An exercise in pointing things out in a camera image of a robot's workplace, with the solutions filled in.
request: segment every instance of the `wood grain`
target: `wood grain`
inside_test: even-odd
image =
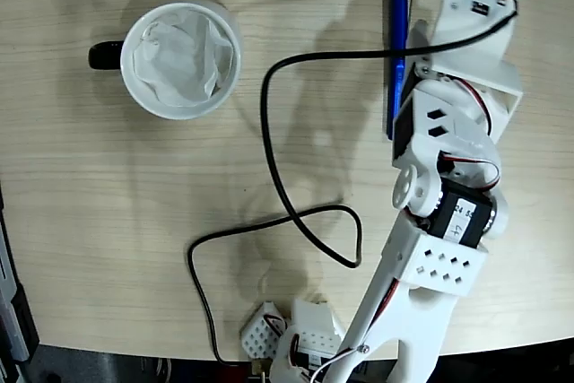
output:
[[[258,92],[274,61],[318,49],[382,46],[383,0],[216,0],[239,17],[239,87],[193,121],[143,112],[119,74],[94,72],[88,48],[121,39],[175,0],[0,0],[0,179],[19,275],[42,343],[212,358],[185,251],[202,234],[281,213],[265,165]],[[440,0],[415,0],[433,22]],[[574,22],[571,0],[522,0],[509,50],[526,96],[500,142],[511,222],[455,312],[444,353],[574,336]],[[381,131],[384,65],[295,66],[274,80],[271,123],[300,208],[339,196],[362,216],[364,263],[350,271],[292,226],[203,246],[196,258],[222,355],[262,300],[325,299],[348,324],[396,217],[396,171]],[[339,214],[316,234],[352,256]],[[377,357],[395,354],[393,345]]]

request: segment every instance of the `hole pattern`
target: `hole pattern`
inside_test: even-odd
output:
[[[439,136],[443,136],[447,132],[448,130],[445,129],[443,126],[438,126],[433,127],[431,130],[429,130],[429,135],[432,136],[433,138],[438,138]]]
[[[437,120],[437,119],[443,118],[445,116],[446,116],[446,114],[444,112],[442,112],[442,110],[440,110],[440,109],[435,109],[434,111],[427,112],[427,117],[430,118],[431,120]]]

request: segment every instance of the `black cable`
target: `black cable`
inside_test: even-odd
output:
[[[500,20],[498,23],[494,24],[488,30],[480,33],[471,38],[462,39],[455,42],[449,42],[446,44],[437,45],[434,47],[420,47],[420,48],[407,48],[407,49],[385,49],[385,50],[374,50],[374,51],[332,51],[332,52],[317,52],[308,54],[299,54],[293,57],[287,57],[279,62],[275,63],[265,74],[263,79],[263,84],[261,86],[261,99],[260,99],[260,116],[261,116],[261,135],[263,137],[263,146],[265,149],[265,157],[267,158],[267,165],[269,167],[269,172],[271,173],[271,178],[277,190],[277,195],[281,199],[287,214],[293,219],[295,225],[299,228],[301,233],[307,237],[311,243],[321,250],[323,253],[333,258],[336,262],[344,265],[348,268],[356,268],[361,264],[361,222],[357,221],[357,253],[355,256],[355,261],[352,262],[345,257],[339,255],[334,250],[332,250],[327,244],[325,244],[321,239],[319,239],[312,231],[307,227],[303,220],[297,215],[297,211],[293,207],[287,191],[281,181],[281,176],[279,175],[279,170],[277,168],[277,163],[275,162],[275,157],[273,153],[273,145],[271,143],[271,133],[269,131],[269,117],[267,112],[267,101],[269,99],[269,83],[273,75],[283,69],[286,66],[294,65],[297,63],[310,62],[316,60],[334,60],[334,59],[365,59],[365,58],[388,58],[388,57],[408,57],[408,56],[425,56],[428,54],[440,53],[443,51],[449,51],[451,49],[462,48],[468,45],[472,45],[479,42],[489,36],[493,35],[500,29],[504,28],[510,23],[510,21],[518,15],[517,8],[513,13],[507,17]]]
[[[219,231],[205,235],[204,237],[194,241],[187,251],[187,266],[189,267],[189,272],[191,273],[191,278],[193,279],[194,285],[196,286],[197,293],[204,307],[205,316],[207,318],[207,324],[209,328],[209,336],[211,339],[211,344],[213,348],[213,355],[215,359],[222,365],[234,366],[232,362],[225,361],[219,354],[219,348],[217,346],[217,334],[215,331],[215,323],[213,321],[213,314],[209,307],[209,302],[205,297],[204,289],[197,278],[197,273],[193,261],[193,253],[197,247],[204,244],[211,239],[225,238],[231,235],[239,235],[242,233],[249,233],[253,231],[260,231],[266,228],[272,228],[280,224],[293,221],[299,230],[307,237],[307,239],[315,245],[319,250],[323,251],[329,257],[333,258],[336,262],[341,265],[347,266],[349,268],[356,268],[361,263],[361,250],[362,250],[362,225],[361,218],[359,215],[350,207],[346,205],[321,205],[315,208],[311,208],[305,211],[297,213],[289,196],[285,190],[283,182],[281,181],[281,176],[279,175],[279,170],[277,169],[277,163],[275,162],[273,154],[273,146],[271,143],[271,134],[269,131],[269,118],[267,113],[267,101],[269,96],[269,83],[273,75],[280,69],[294,65],[302,62],[309,62],[315,60],[333,60],[333,59],[367,59],[367,58],[389,58],[389,57],[408,57],[408,56],[425,56],[428,54],[439,53],[443,51],[449,51],[451,49],[462,48],[479,42],[485,38],[488,38],[492,34],[496,33],[500,29],[504,28],[510,23],[510,21],[518,15],[517,9],[511,13],[509,16],[500,20],[488,30],[480,33],[471,38],[462,39],[455,42],[449,42],[446,44],[441,44],[434,47],[421,47],[421,48],[408,48],[408,49],[388,49],[388,50],[374,50],[374,51],[333,51],[333,52],[317,52],[300,54],[293,57],[285,58],[274,64],[265,74],[261,86],[261,100],[260,100],[260,115],[261,115],[261,133],[263,136],[263,146],[265,149],[265,157],[267,158],[267,165],[269,167],[269,172],[271,173],[271,178],[274,182],[277,194],[281,198],[283,206],[287,211],[288,215],[270,222],[262,222],[258,224],[252,224],[249,226],[240,226],[237,228],[228,229],[225,231]],[[315,234],[307,227],[307,225],[301,219],[308,215],[325,213],[328,211],[342,211],[348,213],[355,221],[357,229],[357,239],[356,239],[356,249],[355,249],[355,260],[350,261],[347,258],[339,255],[334,250],[332,250],[328,245],[321,241]]]
[[[343,211],[345,213],[348,213],[355,220],[355,222],[359,226],[361,226],[361,219],[359,218],[359,215],[356,212],[354,212],[352,208],[339,204],[322,205],[320,207],[310,208],[308,210],[301,211],[299,213],[299,216],[306,217],[308,215],[325,213],[328,211]],[[215,359],[221,365],[235,366],[234,363],[225,361],[219,354],[219,348],[217,346],[217,334],[215,332],[215,323],[213,321],[213,314],[211,308],[209,307],[209,302],[205,297],[204,288],[201,286],[199,278],[197,277],[196,266],[194,264],[194,251],[196,250],[196,248],[212,239],[225,238],[230,237],[232,235],[240,235],[242,233],[249,233],[254,231],[261,231],[262,229],[273,228],[274,226],[279,226],[280,224],[290,222],[291,220],[292,218],[289,215],[287,215],[279,219],[271,220],[269,222],[261,222],[257,224],[251,224],[249,226],[239,226],[237,228],[231,228],[225,231],[210,233],[209,235],[205,235],[204,237],[194,241],[187,250],[187,267],[189,268],[189,273],[191,273],[191,279],[193,280],[194,285],[196,286],[197,293],[199,294],[199,299],[201,300],[201,303],[204,307],[205,317],[207,318],[207,325],[209,327],[209,337],[212,343],[213,356],[215,356]],[[359,241],[358,250],[360,249],[361,249],[361,242]]]

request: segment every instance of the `wire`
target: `wire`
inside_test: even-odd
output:
[[[291,345],[289,346],[289,362],[293,367],[297,366],[297,362],[295,361],[295,357],[297,355],[297,351],[299,350],[299,340],[300,335],[295,334],[291,339]]]
[[[168,373],[165,377],[165,383],[170,383],[171,380],[171,359],[167,359],[168,361]]]
[[[301,211],[299,213],[299,216],[300,217],[306,217],[308,215],[325,213],[325,212],[329,212],[329,211],[344,211],[344,212],[349,213],[353,218],[359,217],[350,208],[343,207],[342,205],[338,205],[338,204],[323,205],[323,206],[316,207],[316,208],[310,208],[308,210]],[[207,301],[207,298],[205,297],[204,288],[202,287],[201,282],[199,281],[199,278],[197,276],[196,266],[194,263],[194,252],[196,251],[196,249],[199,246],[201,246],[202,244],[205,244],[205,242],[210,241],[212,239],[221,239],[221,238],[230,237],[233,235],[241,235],[243,233],[261,231],[262,229],[273,228],[275,226],[279,226],[280,224],[290,222],[291,220],[292,220],[292,218],[289,215],[287,215],[287,216],[284,216],[284,217],[281,217],[281,218],[278,218],[275,220],[271,220],[268,222],[261,222],[261,223],[252,224],[249,226],[239,226],[239,227],[227,229],[224,231],[218,231],[218,232],[210,233],[210,234],[205,235],[202,238],[194,241],[191,244],[191,246],[189,246],[189,249],[187,250],[187,267],[189,268],[189,273],[191,274],[191,279],[194,283],[194,286],[197,289],[197,294],[199,295],[199,299],[202,303],[202,306],[204,307],[204,313],[205,313],[205,317],[207,318],[207,325],[208,325],[208,329],[209,329],[209,337],[210,337],[211,345],[212,345],[212,349],[213,349],[213,356],[215,356],[215,359],[221,365],[236,366],[232,362],[225,361],[221,357],[221,355],[219,354],[219,348],[217,345],[217,334],[215,331],[215,323],[213,321],[213,314],[212,314],[211,308],[209,307],[209,302]]]
[[[453,77],[452,79],[456,83],[460,83],[463,87],[465,87],[465,89],[474,97],[479,107],[481,107],[484,116],[486,117],[486,125],[488,127],[487,134],[488,136],[490,136],[492,133],[492,117],[490,111],[488,110],[488,107],[486,106],[486,103],[484,102],[483,97],[468,81],[458,77]]]
[[[369,329],[372,328],[372,326],[375,324],[380,315],[383,314],[383,311],[385,311],[385,308],[387,307],[388,303],[393,299],[393,295],[395,294],[397,287],[398,287],[398,280],[394,278],[390,286],[388,286],[387,292],[385,293],[383,300],[380,302],[380,305],[378,306],[375,316],[370,322]]]
[[[324,252],[329,257],[333,258],[336,262],[344,265],[348,268],[356,268],[361,264],[361,254],[362,254],[362,225],[361,218],[359,215],[350,207],[340,204],[331,205],[321,205],[315,208],[311,208],[302,212],[297,212],[293,207],[283,182],[281,181],[281,176],[279,175],[279,170],[277,168],[277,163],[275,161],[273,153],[273,145],[271,142],[271,133],[269,130],[269,117],[267,112],[267,102],[269,97],[269,84],[271,83],[271,78],[274,74],[289,65],[295,65],[297,63],[315,61],[315,60],[334,60],[334,59],[367,59],[367,58],[390,58],[390,57],[409,57],[409,56],[425,56],[428,54],[439,53],[443,51],[449,51],[451,49],[462,48],[479,42],[483,39],[488,38],[500,29],[507,26],[515,17],[518,16],[517,8],[513,13],[503,18],[488,30],[473,36],[471,38],[462,39],[455,42],[449,42],[446,44],[441,44],[433,47],[421,47],[421,48],[407,48],[407,49],[389,49],[389,50],[375,50],[375,51],[333,51],[333,52],[317,52],[300,54],[293,57],[285,58],[277,63],[275,63],[265,74],[263,83],[261,85],[261,97],[260,97],[260,116],[261,116],[261,133],[263,136],[263,146],[265,149],[265,157],[267,159],[267,165],[269,167],[269,172],[271,178],[274,182],[275,189],[279,195],[285,210],[287,211],[287,216],[272,220],[270,222],[262,222],[257,224],[252,224],[249,226],[239,226],[236,228],[228,229],[225,231],[219,231],[203,236],[200,239],[194,241],[187,250],[187,266],[189,272],[191,273],[191,278],[197,289],[200,301],[204,307],[205,317],[207,318],[207,325],[209,330],[209,336],[211,340],[211,345],[213,349],[213,356],[222,365],[235,366],[234,363],[225,361],[220,353],[217,345],[217,334],[215,331],[215,323],[213,321],[213,314],[211,308],[209,307],[209,302],[205,297],[205,292],[199,278],[197,277],[197,272],[195,269],[195,264],[193,260],[194,251],[205,242],[212,239],[225,238],[232,235],[240,235],[243,233],[249,233],[253,231],[260,231],[266,228],[272,228],[286,222],[294,222],[299,228],[301,233],[319,250]],[[315,234],[307,227],[303,222],[302,218],[307,215],[326,213],[329,211],[341,211],[349,214],[356,226],[357,236],[355,244],[355,260],[351,261],[332,250],[328,245],[321,241]]]
[[[478,187],[477,190],[480,190],[482,192],[486,192],[489,190],[492,190],[493,188],[496,187],[497,184],[499,184],[500,181],[500,168],[498,167],[498,165],[496,163],[494,163],[493,161],[489,161],[488,159],[476,159],[476,158],[468,158],[468,157],[460,157],[460,156],[452,156],[452,155],[448,155],[448,154],[444,154],[441,156],[443,160],[445,161],[455,161],[458,163],[487,163],[489,165],[492,165],[495,169],[496,169],[496,176],[494,177],[493,180],[489,181],[486,186],[483,187]]]
[[[265,157],[267,158],[267,165],[269,167],[269,172],[271,178],[274,182],[277,195],[281,199],[287,214],[293,219],[295,225],[299,228],[301,233],[319,250],[333,258],[336,262],[344,265],[348,268],[356,268],[361,264],[361,243],[362,243],[362,227],[361,219],[357,216],[355,218],[355,223],[357,226],[357,248],[355,252],[355,261],[350,261],[345,257],[342,257],[329,246],[327,246],[321,239],[319,239],[303,222],[300,216],[297,214],[285,186],[281,180],[279,170],[277,168],[277,163],[275,161],[273,145],[271,142],[271,133],[269,130],[269,117],[268,117],[268,99],[269,99],[269,84],[271,83],[271,78],[280,69],[283,69],[289,65],[295,65],[303,62],[310,62],[316,60],[334,60],[334,59],[365,59],[365,58],[388,58],[388,57],[408,57],[408,56],[424,56],[432,53],[439,53],[443,51],[449,51],[455,48],[462,48],[468,45],[472,45],[479,42],[489,36],[493,35],[500,29],[504,28],[510,23],[510,21],[518,15],[517,9],[514,10],[510,15],[500,20],[498,23],[494,24],[488,30],[473,36],[471,38],[462,39],[455,42],[449,42],[446,44],[441,44],[432,47],[421,47],[421,48],[407,48],[407,49],[388,49],[388,50],[375,50],[375,51],[333,51],[333,52],[317,52],[308,54],[299,54],[293,57],[287,57],[279,62],[275,63],[265,74],[263,79],[263,84],[261,86],[261,98],[260,98],[260,116],[261,116],[261,135],[263,138],[263,146],[265,149]],[[352,211],[351,208],[344,206],[345,210]]]
[[[343,350],[342,352],[336,354],[333,358],[331,358],[330,360],[328,360],[327,362],[325,362],[323,365],[321,365],[319,368],[317,368],[317,370],[313,373],[313,375],[311,376],[311,380],[309,381],[309,383],[315,383],[315,380],[317,379],[317,376],[321,373],[322,370],[324,370],[326,367],[328,367],[329,365],[334,364],[337,361],[340,361],[342,358],[349,356],[350,354],[353,354],[357,351],[357,349],[347,349],[347,350]]]
[[[271,328],[271,330],[273,332],[275,332],[275,335],[277,335],[277,336],[281,336],[283,334],[281,332],[279,332],[279,329],[277,329],[277,327],[273,324],[272,320],[279,320],[281,323],[283,323],[283,332],[285,332],[287,330],[287,323],[285,322],[285,320],[283,320],[282,318],[278,318],[277,316],[274,316],[273,314],[264,314],[263,320]]]

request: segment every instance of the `mug rim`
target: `mug rim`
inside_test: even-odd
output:
[[[130,45],[135,44],[135,39],[141,39],[141,35],[144,30],[148,27],[149,23],[152,22],[157,17],[168,11],[180,9],[180,8],[190,8],[200,13],[204,13],[210,19],[214,20],[218,25],[222,27],[225,31],[226,36],[230,39],[231,45],[233,46],[233,59],[231,64],[230,76],[227,78],[226,83],[213,94],[209,100],[201,102],[193,107],[170,107],[168,105],[160,106],[160,103],[151,104],[150,98],[153,97],[157,100],[157,96],[151,87],[143,83],[139,78],[135,76],[135,70],[133,66],[133,49]],[[143,109],[151,112],[152,114],[166,119],[172,120],[188,120],[193,118],[198,118],[204,116],[213,110],[220,107],[224,101],[226,101],[231,93],[233,92],[237,82],[239,80],[239,71],[241,68],[241,43],[239,35],[239,26],[237,24],[233,26],[222,16],[223,14],[228,14],[230,12],[226,10],[222,5],[216,4],[215,2],[205,1],[205,0],[193,0],[187,2],[174,2],[170,4],[162,4],[157,6],[140,18],[132,25],[129,32],[124,39],[124,45],[120,54],[120,71],[122,74],[122,79],[124,85],[127,87],[132,99],[137,102]],[[149,94],[142,97],[142,91],[146,91]]]

